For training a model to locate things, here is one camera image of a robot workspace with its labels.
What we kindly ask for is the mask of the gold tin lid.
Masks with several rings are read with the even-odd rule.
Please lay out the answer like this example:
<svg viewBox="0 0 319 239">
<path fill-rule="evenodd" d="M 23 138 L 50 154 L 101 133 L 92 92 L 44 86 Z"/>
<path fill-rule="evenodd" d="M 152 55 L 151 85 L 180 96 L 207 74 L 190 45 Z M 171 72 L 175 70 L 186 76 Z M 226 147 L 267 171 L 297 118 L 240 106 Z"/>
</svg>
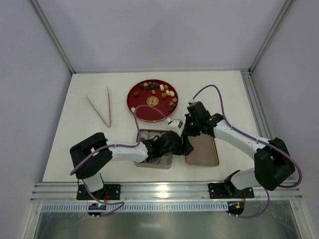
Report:
<svg viewBox="0 0 319 239">
<path fill-rule="evenodd" d="M 219 157 L 213 137 L 201 134 L 196 137 L 189 136 L 188 140 L 194 149 L 185 157 L 187 164 L 207 167 L 217 167 L 219 165 Z"/>
</svg>

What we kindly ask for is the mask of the gold square tin box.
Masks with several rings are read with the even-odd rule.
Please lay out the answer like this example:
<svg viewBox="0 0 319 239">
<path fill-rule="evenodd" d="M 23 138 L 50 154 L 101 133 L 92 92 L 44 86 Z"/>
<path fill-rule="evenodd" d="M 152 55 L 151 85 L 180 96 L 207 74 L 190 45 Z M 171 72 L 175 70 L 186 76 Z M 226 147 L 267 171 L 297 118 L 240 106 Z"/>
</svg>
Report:
<svg viewBox="0 0 319 239">
<path fill-rule="evenodd" d="M 153 139 L 167 133 L 167 130 L 141 129 L 141 140 Z M 172 154 L 166 154 L 162 157 L 143 162 L 134 162 L 136 167 L 153 169 L 170 169 L 172 165 Z"/>
</svg>

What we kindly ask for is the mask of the metal tongs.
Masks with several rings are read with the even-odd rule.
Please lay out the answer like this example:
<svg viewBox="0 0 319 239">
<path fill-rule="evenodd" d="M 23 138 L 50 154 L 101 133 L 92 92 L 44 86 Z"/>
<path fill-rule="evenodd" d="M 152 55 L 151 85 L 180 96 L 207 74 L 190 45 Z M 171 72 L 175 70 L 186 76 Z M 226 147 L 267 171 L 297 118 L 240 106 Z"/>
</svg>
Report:
<svg viewBox="0 0 319 239">
<path fill-rule="evenodd" d="M 107 128 L 111 128 L 111 97 L 108 87 L 91 90 L 86 97 Z"/>
</svg>

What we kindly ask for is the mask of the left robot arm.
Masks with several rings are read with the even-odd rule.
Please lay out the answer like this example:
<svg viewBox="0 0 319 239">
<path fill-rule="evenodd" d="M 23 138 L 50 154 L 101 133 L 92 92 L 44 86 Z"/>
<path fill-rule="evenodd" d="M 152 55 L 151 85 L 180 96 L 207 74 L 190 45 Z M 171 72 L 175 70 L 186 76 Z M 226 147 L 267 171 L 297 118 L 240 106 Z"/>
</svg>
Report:
<svg viewBox="0 0 319 239">
<path fill-rule="evenodd" d="M 86 191 L 93 194 L 104 190 L 100 170 L 111 161 L 149 163 L 166 155 L 186 156 L 193 150 L 187 135 L 171 130 L 163 133 L 142 131 L 135 143 L 108 140 L 98 132 L 69 150 L 74 166 L 70 175 L 75 175 Z"/>
</svg>

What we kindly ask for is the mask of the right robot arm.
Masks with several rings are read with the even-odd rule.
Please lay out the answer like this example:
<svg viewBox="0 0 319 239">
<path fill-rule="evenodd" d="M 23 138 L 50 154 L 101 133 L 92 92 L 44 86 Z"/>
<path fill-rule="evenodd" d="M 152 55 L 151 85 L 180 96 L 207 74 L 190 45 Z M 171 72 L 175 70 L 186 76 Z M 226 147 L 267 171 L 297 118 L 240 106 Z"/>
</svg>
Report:
<svg viewBox="0 0 319 239">
<path fill-rule="evenodd" d="M 225 141 L 241 150 L 254 161 L 254 167 L 237 170 L 224 180 L 224 190 L 231 197 L 241 194 L 244 189 L 262 186 L 273 191 L 296 170 L 289 160 L 285 143 L 274 138 L 269 140 L 240 131 L 228 123 L 221 114 L 211 115 L 202 102 L 187 106 L 184 133 L 187 136 L 208 135 Z"/>
</svg>

